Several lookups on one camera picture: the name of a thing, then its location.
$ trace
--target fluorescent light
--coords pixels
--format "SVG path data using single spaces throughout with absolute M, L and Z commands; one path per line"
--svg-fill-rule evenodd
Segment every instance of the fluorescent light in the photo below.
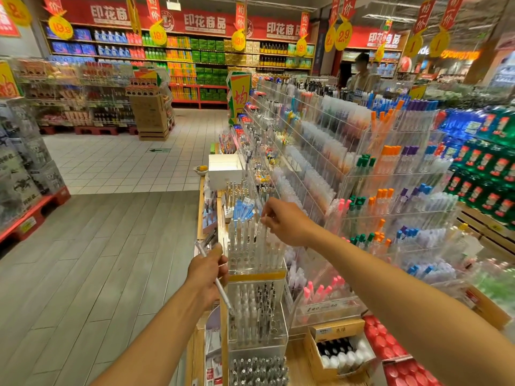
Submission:
M 369 13 L 368 15 L 365 15 L 364 17 L 366 17 L 367 19 L 393 20 L 393 21 L 398 21 L 400 23 L 414 23 L 417 21 L 417 19 L 411 19 L 409 17 L 374 15 L 371 13 Z
M 480 30 L 481 28 L 492 27 L 493 24 L 485 24 L 485 25 L 476 25 L 474 27 L 470 27 L 469 30 Z

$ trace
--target silver pen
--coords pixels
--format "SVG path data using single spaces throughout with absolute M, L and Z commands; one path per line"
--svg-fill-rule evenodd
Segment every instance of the silver pen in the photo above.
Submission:
M 204 248 L 200 245 L 200 242 L 195 241 L 195 246 L 197 247 L 200 254 L 202 254 L 203 257 L 208 257 L 208 255 L 205 253 Z M 220 293 L 220 296 L 222 297 L 223 301 L 225 302 L 225 305 L 227 306 L 227 311 L 230 315 L 234 315 L 234 310 L 231 306 L 231 303 L 229 302 L 229 299 L 227 298 L 227 294 L 223 290 L 222 283 L 220 283 L 220 280 L 215 279 L 216 287 L 218 288 L 218 291 Z

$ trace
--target wood plank floor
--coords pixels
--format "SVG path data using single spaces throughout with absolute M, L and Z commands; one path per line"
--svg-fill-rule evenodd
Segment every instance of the wood plank floor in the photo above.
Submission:
M 84 386 L 184 282 L 198 191 L 73 195 L 0 259 L 0 384 Z M 184 357 L 171 386 L 184 384 Z

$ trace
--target yellow round price tag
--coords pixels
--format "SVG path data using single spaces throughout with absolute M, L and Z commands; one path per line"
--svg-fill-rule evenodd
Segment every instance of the yellow round price tag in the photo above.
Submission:
M 334 39 L 336 38 L 336 30 L 332 26 L 325 34 L 324 48 L 325 52 L 328 53 L 333 49 Z
M 429 43 L 429 56 L 433 58 L 440 57 L 441 53 L 447 49 L 451 42 L 451 36 L 448 31 L 440 29 L 440 32 Z
M 297 41 L 297 56 L 304 57 L 306 55 L 306 51 L 307 51 L 306 39 L 300 38 Z
M 352 24 L 349 20 L 345 20 L 336 30 L 336 39 L 334 40 L 334 47 L 336 50 L 342 51 L 349 45 L 352 36 Z
M 21 0 L 2 0 L 3 8 L 16 25 L 29 27 L 32 22 L 27 6 Z
M 232 34 L 231 42 L 232 47 L 234 47 L 236 51 L 242 51 L 245 48 L 245 35 L 243 31 L 236 31 Z
M 166 31 L 161 24 L 154 24 L 150 28 L 150 37 L 158 46 L 166 44 Z
M 404 56 L 409 58 L 415 57 L 422 48 L 423 43 L 424 40 L 422 39 L 422 35 L 420 34 L 420 32 L 418 34 L 413 35 L 411 38 L 408 39 L 408 42 L 404 47 Z
M 377 48 L 376 57 L 374 58 L 375 62 L 381 62 L 383 57 L 385 56 L 385 44 L 383 43 Z
M 59 38 L 68 40 L 73 37 L 73 28 L 62 16 L 52 16 L 48 19 L 50 30 Z

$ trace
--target white box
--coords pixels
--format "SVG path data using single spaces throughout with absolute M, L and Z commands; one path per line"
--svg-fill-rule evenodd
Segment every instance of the white box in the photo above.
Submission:
M 225 189 L 227 182 L 241 182 L 243 168 L 238 154 L 209 155 L 209 188 Z

